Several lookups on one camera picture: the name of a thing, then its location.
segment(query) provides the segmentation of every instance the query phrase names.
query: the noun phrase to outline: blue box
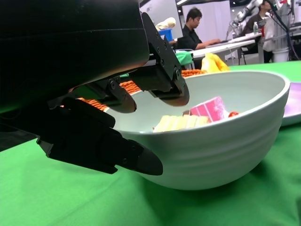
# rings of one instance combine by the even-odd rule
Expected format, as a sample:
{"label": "blue box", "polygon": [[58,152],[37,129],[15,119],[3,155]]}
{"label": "blue box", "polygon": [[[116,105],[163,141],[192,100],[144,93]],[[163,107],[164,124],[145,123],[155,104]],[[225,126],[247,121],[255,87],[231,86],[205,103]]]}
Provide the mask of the blue box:
{"label": "blue box", "polygon": [[173,35],[171,33],[171,29],[165,29],[165,30],[161,30],[159,31],[159,34],[161,36],[165,36],[167,38],[168,41],[172,41],[173,39]]}

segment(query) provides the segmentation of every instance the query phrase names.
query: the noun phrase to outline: green object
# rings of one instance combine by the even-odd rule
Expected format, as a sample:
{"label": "green object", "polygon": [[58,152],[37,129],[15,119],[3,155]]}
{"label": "green object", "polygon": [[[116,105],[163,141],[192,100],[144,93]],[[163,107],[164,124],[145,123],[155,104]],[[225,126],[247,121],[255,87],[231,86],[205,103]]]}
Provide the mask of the green object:
{"label": "green object", "polygon": [[121,78],[126,78],[126,77],[128,77],[129,75],[128,74],[123,74],[123,75],[121,75],[120,77]]}
{"label": "green object", "polygon": [[[301,63],[235,66],[301,81]],[[158,186],[48,159],[35,141],[0,153],[1,226],[299,226],[301,126],[281,129],[241,179],[206,191]]]}
{"label": "green object", "polygon": [[190,52],[179,52],[175,54],[181,65],[192,64],[192,56]]}

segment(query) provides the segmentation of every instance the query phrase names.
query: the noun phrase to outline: pink sponge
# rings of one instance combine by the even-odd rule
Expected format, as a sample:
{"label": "pink sponge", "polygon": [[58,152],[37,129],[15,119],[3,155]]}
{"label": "pink sponge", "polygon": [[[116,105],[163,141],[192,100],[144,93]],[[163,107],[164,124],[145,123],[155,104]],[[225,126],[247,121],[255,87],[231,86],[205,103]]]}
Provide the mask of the pink sponge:
{"label": "pink sponge", "polygon": [[224,119],[227,111],[221,97],[215,97],[211,100],[198,104],[190,109],[190,114],[197,116],[207,116],[210,121],[219,121]]}

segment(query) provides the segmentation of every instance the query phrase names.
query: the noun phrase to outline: man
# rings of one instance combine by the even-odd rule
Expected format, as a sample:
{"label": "man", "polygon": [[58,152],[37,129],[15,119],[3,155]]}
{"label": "man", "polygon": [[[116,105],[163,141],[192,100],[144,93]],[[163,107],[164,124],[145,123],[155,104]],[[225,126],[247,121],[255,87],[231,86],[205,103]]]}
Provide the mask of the man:
{"label": "man", "polygon": [[[244,27],[241,36],[245,36],[248,33],[252,33],[253,32],[253,26],[254,26],[254,22],[257,22],[258,24],[258,28],[259,31],[261,32],[261,29],[264,27],[265,25],[265,20],[264,18],[266,17],[266,13],[271,9],[270,4],[267,1],[263,1],[263,3],[260,5],[259,7],[259,13],[252,16],[248,22],[246,23],[246,26]],[[256,43],[247,46],[248,48],[248,53],[249,54],[254,54],[254,53],[258,53],[258,42],[260,40],[260,37],[256,39]],[[270,60],[273,57],[273,52],[267,52],[267,51],[263,51],[263,57],[264,57],[264,63],[269,63]]]}
{"label": "man", "polygon": [[[198,50],[206,48],[209,45],[213,45],[221,42],[219,39],[214,39],[211,41],[202,42],[194,29],[199,25],[199,22],[202,18],[202,13],[197,8],[192,8],[186,18],[186,24],[183,28],[183,37],[179,38],[176,44],[177,49],[192,49]],[[196,69],[201,69],[202,61],[195,60],[194,66]]]}

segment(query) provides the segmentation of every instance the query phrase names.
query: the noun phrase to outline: white ceramic bowl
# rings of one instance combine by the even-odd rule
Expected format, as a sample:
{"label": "white ceramic bowl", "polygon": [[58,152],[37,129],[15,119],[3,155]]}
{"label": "white ceramic bowl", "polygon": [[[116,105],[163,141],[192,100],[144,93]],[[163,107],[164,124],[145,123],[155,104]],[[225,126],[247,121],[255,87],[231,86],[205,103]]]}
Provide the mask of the white ceramic bowl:
{"label": "white ceramic bowl", "polygon": [[[222,186],[255,168],[272,147],[284,115],[290,81],[270,72],[237,71],[194,76],[186,79],[190,101],[172,107],[148,92],[133,95],[138,109],[121,114],[115,129],[123,137],[151,149],[162,161],[162,176],[146,179],[180,190],[202,190]],[[228,111],[240,115],[201,128],[152,133],[163,115],[183,111],[221,96]]]}

